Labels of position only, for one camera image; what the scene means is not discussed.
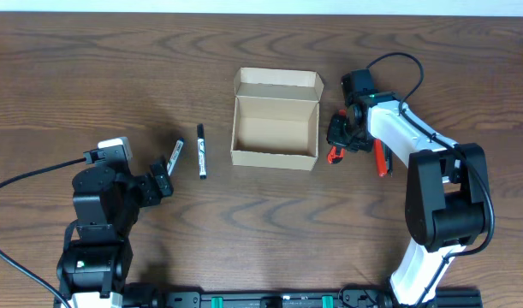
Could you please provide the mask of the red and black stapler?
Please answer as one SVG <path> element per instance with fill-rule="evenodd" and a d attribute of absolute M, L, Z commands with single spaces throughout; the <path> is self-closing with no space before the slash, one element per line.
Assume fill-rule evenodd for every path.
<path fill-rule="evenodd" d="M 378 176 L 391 176 L 393 173 L 393 160 L 391 149 L 380 139 L 375 139 L 373 144 L 373 150 L 376 158 Z"/>

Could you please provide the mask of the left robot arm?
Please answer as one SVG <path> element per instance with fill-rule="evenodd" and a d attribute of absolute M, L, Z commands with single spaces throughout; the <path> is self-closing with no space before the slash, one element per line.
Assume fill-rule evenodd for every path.
<path fill-rule="evenodd" d="M 156 306 L 157 291 L 128 285 L 133 258 L 129 234 L 140 210 L 173 194 L 163 157 L 133 175 L 123 157 L 95 159 L 72 180 L 77 219 L 66 228 L 56 273 L 62 295 L 55 307 Z"/>

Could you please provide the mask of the red utility knife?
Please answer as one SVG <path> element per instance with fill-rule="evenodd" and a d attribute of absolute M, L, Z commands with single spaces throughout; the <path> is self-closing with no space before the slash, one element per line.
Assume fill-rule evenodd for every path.
<path fill-rule="evenodd" d="M 327 155 L 329 164 L 339 163 L 345 154 L 347 145 L 347 136 L 345 132 L 345 123 L 347 120 L 346 110 L 339 110 L 330 119 L 330 125 L 326 135 L 326 140 L 331 145 L 330 152 Z"/>

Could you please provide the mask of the blue whiteboard marker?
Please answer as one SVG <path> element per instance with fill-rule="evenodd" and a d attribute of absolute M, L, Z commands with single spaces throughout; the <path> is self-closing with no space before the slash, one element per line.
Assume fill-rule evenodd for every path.
<path fill-rule="evenodd" d="M 179 138 L 175 142 L 175 147 L 174 147 L 171 155 L 169 156 L 169 160 L 166 165 L 166 171 L 167 171 L 168 176 L 172 175 L 184 144 L 185 144 L 184 138 Z"/>

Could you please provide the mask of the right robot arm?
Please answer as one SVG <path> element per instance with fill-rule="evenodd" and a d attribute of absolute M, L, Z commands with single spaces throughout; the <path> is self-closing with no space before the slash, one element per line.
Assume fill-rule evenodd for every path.
<path fill-rule="evenodd" d="M 428 307 L 457 258 L 482 252 L 495 231 L 484 150 L 443 137 L 393 93 L 351 94 L 330 120 L 330 163 L 344 152 L 375 151 L 383 168 L 407 167 L 405 219 L 411 240 L 380 307 Z"/>

